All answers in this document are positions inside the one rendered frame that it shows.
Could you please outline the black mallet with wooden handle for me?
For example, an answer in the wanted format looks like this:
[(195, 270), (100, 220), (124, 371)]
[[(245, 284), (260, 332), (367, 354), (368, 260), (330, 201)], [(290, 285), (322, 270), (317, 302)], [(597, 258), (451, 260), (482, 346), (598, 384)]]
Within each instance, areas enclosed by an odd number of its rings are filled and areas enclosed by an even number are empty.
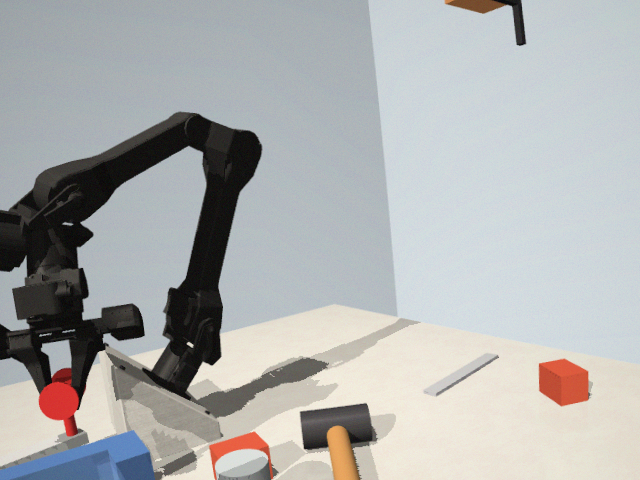
[(360, 480), (352, 445), (372, 441), (368, 404), (299, 411), (304, 449), (329, 447), (334, 480)]

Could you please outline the grey flat bar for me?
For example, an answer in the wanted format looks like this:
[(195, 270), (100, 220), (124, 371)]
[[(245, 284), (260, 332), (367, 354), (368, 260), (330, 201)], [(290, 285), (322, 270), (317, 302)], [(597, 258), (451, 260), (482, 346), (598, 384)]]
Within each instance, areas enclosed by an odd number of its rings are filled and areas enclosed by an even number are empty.
[(497, 358), (498, 358), (498, 354), (485, 353), (484, 355), (480, 356), (478, 359), (474, 360), (473, 362), (455, 371), (453, 374), (426, 387), (425, 389), (423, 389), (423, 393), (430, 396), (438, 397), (448, 389), (452, 388), (456, 384), (470, 377), (470, 375), (474, 374), (475, 372), (479, 371), (483, 367), (487, 366)]

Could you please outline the grey cylinder with white end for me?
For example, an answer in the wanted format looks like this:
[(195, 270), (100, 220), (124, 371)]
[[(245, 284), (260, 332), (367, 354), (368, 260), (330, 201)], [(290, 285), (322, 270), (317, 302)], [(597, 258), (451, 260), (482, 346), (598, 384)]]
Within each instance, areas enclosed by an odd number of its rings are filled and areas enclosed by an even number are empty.
[(219, 458), (215, 465), (217, 480), (271, 480), (265, 452), (240, 449)]

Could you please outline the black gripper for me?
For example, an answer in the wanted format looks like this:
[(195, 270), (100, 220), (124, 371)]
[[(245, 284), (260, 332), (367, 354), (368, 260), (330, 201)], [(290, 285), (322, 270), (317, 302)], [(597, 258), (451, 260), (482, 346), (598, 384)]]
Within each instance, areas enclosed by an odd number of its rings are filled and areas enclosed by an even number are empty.
[[(42, 273), (43, 281), (60, 278), (60, 270), (75, 269), (70, 266), (40, 266), (28, 272), (25, 286), (32, 274)], [(69, 340), (71, 350), (71, 386), (79, 395), (79, 405), (84, 394), (87, 377), (98, 352), (106, 349), (103, 334), (110, 333), (118, 341), (145, 336), (143, 318), (133, 303), (101, 308), (102, 318), (83, 320), (82, 313), (70, 308), (56, 315), (39, 314), (27, 319), (30, 329), (11, 331), (0, 324), (0, 360), (12, 358), (27, 368), (38, 393), (52, 383), (49, 357), (41, 352), (43, 343)], [(73, 330), (74, 329), (74, 330)], [(63, 333), (62, 331), (69, 331)], [(51, 334), (48, 334), (51, 333)], [(39, 335), (48, 334), (39, 337)], [(78, 410), (77, 409), (77, 410)]]

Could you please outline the orange-red box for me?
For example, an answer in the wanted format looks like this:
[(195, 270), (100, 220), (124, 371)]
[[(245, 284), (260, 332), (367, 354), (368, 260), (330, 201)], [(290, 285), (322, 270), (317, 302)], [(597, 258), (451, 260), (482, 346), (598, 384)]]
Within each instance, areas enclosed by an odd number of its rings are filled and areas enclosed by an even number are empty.
[(540, 392), (560, 406), (588, 401), (588, 371), (562, 359), (539, 363)]
[(212, 445), (209, 445), (213, 466), (214, 478), (216, 478), (215, 465), (219, 458), (221, 458), (225, 454), (229, 454), (232, 451), (240, 450), (240, 449), (254, 449), (259, 450), (261, 452), (265, 452), (268, 456), (269, 460), (269, 468), (270, 468), (270, 476), (271, 480), (273, 480), (273, 472), (271, 465), (271, 457), (269, 445), (263, 441), (263, 439), (254, 431), (243, 436), (237, 436), (235, 438), (226, 440), (224, 442), (218, 442)]

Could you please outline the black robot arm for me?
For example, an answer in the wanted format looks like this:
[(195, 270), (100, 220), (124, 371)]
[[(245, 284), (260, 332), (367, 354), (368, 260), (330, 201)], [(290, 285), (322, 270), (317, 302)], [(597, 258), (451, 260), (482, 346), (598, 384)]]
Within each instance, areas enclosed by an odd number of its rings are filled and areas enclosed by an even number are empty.
[(29, 320), (69, 308), (84, 313), (82, 299), (89, 297), (89, 289), (84, 269), (78, 269), (77, 247), (94, 233), (80, 222), (123, 183), (187, 147), (203, 152), (205, 194), (187, 276), (177, 289), (169, 288), (163, 310), (163, 336), (171, 341), (152, 371), (141, 370), (190, 400), (185, 391), (202, 361), (214, 365), (222, 357), (218, 286), (238, 198), (261, 157), (254, 132), (179, 111), (100, 155), (44, 170), (29, 193), (8, 211), (0, 210), (0, 271), (20, 267), (26, 255), (27, 275), (40, 266), (75, 268), (45, 282), (42, 273), (32, 274), (29, 285), (12, 289), (16, 314), (18, 320)]

